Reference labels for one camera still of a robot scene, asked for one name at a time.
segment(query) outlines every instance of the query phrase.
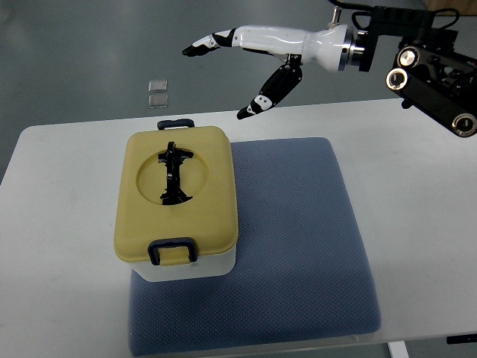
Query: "black latch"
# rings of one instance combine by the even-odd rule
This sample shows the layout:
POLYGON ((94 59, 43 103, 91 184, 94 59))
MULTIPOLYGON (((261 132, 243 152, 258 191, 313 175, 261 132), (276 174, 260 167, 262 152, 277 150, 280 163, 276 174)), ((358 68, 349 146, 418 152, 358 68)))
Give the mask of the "black latch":
POLYGON ((149 258, 154 266, 158 266, 161 263, 159 257, 160 248, 179 248, 185 246, 189 250, 189 261, 194 263, 197 261, 198 254, 195 246, 195 241, 190 237, 181 237, 177 239, 161 239, 153 241, 148 246, 149 258))
POLYGON ((167 188, 165 193, 160 196, 162 205, 176 205, 184 203, 192 196, 187 196, 180 188, 180 165, 187 158, 192 158, 194 153, 176 148, 175 142, 169 142, 167 151, 159 154, 159 163, 165 163, 167 168, 167 188))

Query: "white table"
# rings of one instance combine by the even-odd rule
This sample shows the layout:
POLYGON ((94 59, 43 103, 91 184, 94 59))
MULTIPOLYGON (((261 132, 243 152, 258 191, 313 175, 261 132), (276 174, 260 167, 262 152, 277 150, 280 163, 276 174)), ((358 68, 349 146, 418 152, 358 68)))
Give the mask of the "white table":
POLYGON ((222 128, 233 142, 326 137, 382 311, 382 328, 357 341, 214 354, 477 332, 477 136, 459 139, 418 110, 402 110, 398 99, 284 107, 242 121, 235 115, 46 125, 22 133, 0 186, 0 357, 130 357, 130 269, 113 252, 125 144, 160 119, 184 117, 222 128))

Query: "yellow lid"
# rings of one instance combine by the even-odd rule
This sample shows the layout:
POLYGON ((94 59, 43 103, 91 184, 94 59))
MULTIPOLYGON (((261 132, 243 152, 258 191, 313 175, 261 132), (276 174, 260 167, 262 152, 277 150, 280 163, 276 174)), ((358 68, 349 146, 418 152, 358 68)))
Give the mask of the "yellow lid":
MULTIPOLYGON (((141 132, 127 142, 114 235, 117 256, 149 261, 148 246, 161 239, 188 237, 197 254, 222 254, 239 235, 236 185, 230 142, 217 127, 141 132), (157 156, 169 142, 194 156, 180 166, 180 188, 192 199, 162 205, 167 169, 157 156)), ((187 250, 161 249, 163 265, 183 263, 187 250)))

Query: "black bracket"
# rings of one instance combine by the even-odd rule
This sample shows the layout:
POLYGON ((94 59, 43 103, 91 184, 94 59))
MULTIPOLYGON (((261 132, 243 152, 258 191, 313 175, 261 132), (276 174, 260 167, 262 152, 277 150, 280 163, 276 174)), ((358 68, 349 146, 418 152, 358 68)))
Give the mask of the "black bracket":
POLYGON ((165 163, 167 168, 167 188, 160 196, 162 205, 176 205, 192 199, 192 196, 187 196, 180 188, 180 165, 193 156, 191 151, 177 149, 175 142, 169 142, 165 153, 158 155, 159 163, 165 163))

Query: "white robotic hand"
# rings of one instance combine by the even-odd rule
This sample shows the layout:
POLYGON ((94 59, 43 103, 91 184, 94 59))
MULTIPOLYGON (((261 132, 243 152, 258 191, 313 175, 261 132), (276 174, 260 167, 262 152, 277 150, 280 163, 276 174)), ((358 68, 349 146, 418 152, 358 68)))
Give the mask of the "white robotic hand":
POLYGON ((237 117, 243 119, 276 106, 302 79, 300 66, 314 61, 330 72, 343 71, 358 53, 353 29, 330 24, 330 29, 309 32, 293 28, 241 26, 210 34, 183 50, 185 56, 203 56, 220 47, 242 47, 260 54, 270 54, 285 64, 265 82, 259 94, 242 108, 237 117))

